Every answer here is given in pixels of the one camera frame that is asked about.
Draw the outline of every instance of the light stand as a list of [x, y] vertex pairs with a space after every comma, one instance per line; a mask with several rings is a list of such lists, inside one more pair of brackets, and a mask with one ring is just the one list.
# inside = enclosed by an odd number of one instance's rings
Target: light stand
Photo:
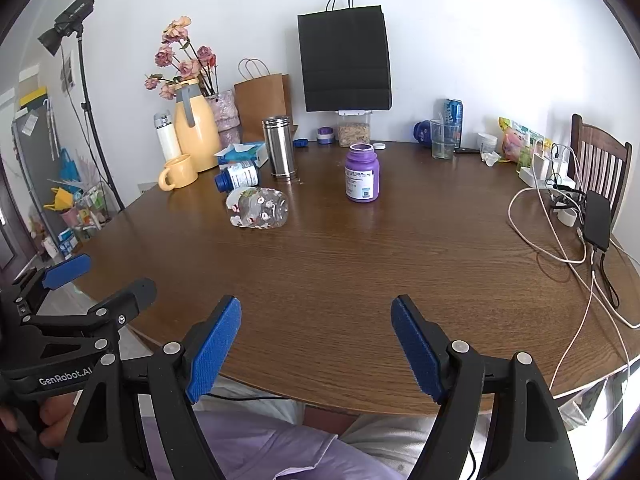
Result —
[[82, 53], [82, 32], [84, 27], [82, 21], [94, 11], [94, 0], [76, 0], [67, 9], [62, 12], [55, 20], [53, 28], [45, 31], [38, 40], [46, 48], [52, 56], [55, 56], [62, 44], [62, 38], [71, 36], [74, 32], [78, 39], [78, 54], [80, 57], [80, 77], [82, 79], [82, 91], [84, 92], [84, 103], [82, 103], [82, 110], [89, 117], [89, 124], [91, 126], [91, 133], [94, 136], [95, 147], [98, 149], [98, 156], [100, 156], [100, 162], [104, 168], [104, 173], [107, 177], [107, 186], [111, 189], [113, 196], [118, 203], [120, 211], [124, 209], [124, 204], [120, 199], [116, 185], [111, 177], [111, 172], [107, 166], [107, 161], [104, 158], [102, 152], [102, 146], [100, 145], [100, 139], [98, 138], [98, 132], [95, 129], [94, 113], [91, 110], [91, 103], [89, 101], [89, 92], [86, 88], [86, 76], [84, 74], [84, 55]]
[[84, 74], [84, 55], [82, 54], [82, 32], [84, 31], [84, 27], [82, 24], [79, 24], [75, 27], [76, 30], [76, 38], [78, 39], [78, 56], [80, 58], [80, 79], [82, 81], [82, 92], [84, 92], [84, 103], [80, 103], [82, 110], [84, 110], [89, 117], [89, 126], [91, 128], [91, 133], [94, 136], [95, 147], [98, 150], [98, 156], [100, 157], [100, 162], [102, 163], [102, 167], [104, 168], [104, 174], [107, 177], [107, 186], [113, 192], [113, 196], [118, 203], [118, 208], [120, 211], [123, 211], [124, 204], [120, 199], [120, 195], [118, 194], [118, 190], [116, 189], [116, 185], [113, 183], [113, 178], [111, 177], [111, 171], [109, 171], [109, 167], [107, 166], [107, 161], [104, 158], [104, 152], [102, 151], [102, 145], [100, 144], [100, 139], [98, 138], [98, 132], [95, 128], [95, 120], [94, 113], [91, 110], [91, 102], [89, 101], [89, 92], [86, 88], [86, 75]]

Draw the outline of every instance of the wooden chair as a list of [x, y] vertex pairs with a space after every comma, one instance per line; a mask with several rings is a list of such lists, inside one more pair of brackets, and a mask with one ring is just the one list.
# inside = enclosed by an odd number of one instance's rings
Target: wooden chair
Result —
[[[571, 147], [580, 163], [583, 189], [591, 189], [609, 199], [611, 225], [616, 222], [631, 167], [631, 144], [624, 146], [604, 130], [584, 124], [582, 117], [571, 118]], [[573, 157], [569, 176], [576, 180]]]

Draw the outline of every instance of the round table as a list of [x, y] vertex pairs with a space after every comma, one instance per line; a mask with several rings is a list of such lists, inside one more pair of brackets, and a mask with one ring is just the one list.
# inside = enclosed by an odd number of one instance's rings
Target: round table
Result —
[[[180, 340], [224, 294], [242, 304], [242, 325], [222, 374], [274, 394], [349, 413], [435, 413], [420, 392], [390, 323], [390, 305], [408, 294], [427, 320], [482, 354], [527, 351], [550, 380], [584, 314], [588, 291], [568, 267], [539, 256], [508, 225], [507, 206], [524, 187], [514, 164], [489, 168], [478, 155], [434, 160], [418, 144], [387, 142], [380, 196], [345, 196], [346, 150], [310, 143], [295, 150], [300, 179], [262, 185], [289, 197], [278, 229], [230, 224], [225, 197], [201, 173], [188, 187], [157, 187], [126, 208], [84, 247], [91, 272], [76, 283], [96, 300], [141, 277], [158, 298], [130, 324], [151, 345]], [[535, 192], [513, 219], [553, 250]], [[570, 255], [574, 230], [556, 219]], [[580, 266], [588, 280], [587, 265]], [[620, 312], [640, 319], [640, 280], [615, 248], [607, 273]], [[630, 357], [640, 335], [620, 327]], [[599, 305], [562, 365], [555, 395], [619, 369], [620, 342]], [[482, 405], [489, 408], [485, 399]]]

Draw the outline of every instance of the purple pill bottle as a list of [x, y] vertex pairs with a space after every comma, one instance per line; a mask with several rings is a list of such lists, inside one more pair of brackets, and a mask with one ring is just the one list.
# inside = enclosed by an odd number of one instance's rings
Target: purple pill bottle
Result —
[[347, 197], [373, 202], [380, 193], [380, 163], [371, 144], [352, 144], [344, 161]]

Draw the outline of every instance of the door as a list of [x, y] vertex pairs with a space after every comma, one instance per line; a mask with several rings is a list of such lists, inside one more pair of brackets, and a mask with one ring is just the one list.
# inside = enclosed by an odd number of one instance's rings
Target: door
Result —
[[[28, 120], [35, 120], [35, 124], [27, 129], [26, 134], [25, 124]], [[60, 213], [43, 208], [45, 204], [53, 203], [54, 193], [51, 188], [59, 185], [52, 180], [60, 178], [60, 156], [52, 147], [47, 124], [47, 107], [42, 105], [16, 119], [12, 129], [18, 149], [18, 161], [33, 205], [51, 239], [58, 240], [58, 235], [68, 226]]]
[[10, 285], [35, 255], [35, 244], [7, 186], [4, 164], [0, 164], [0, 288]]

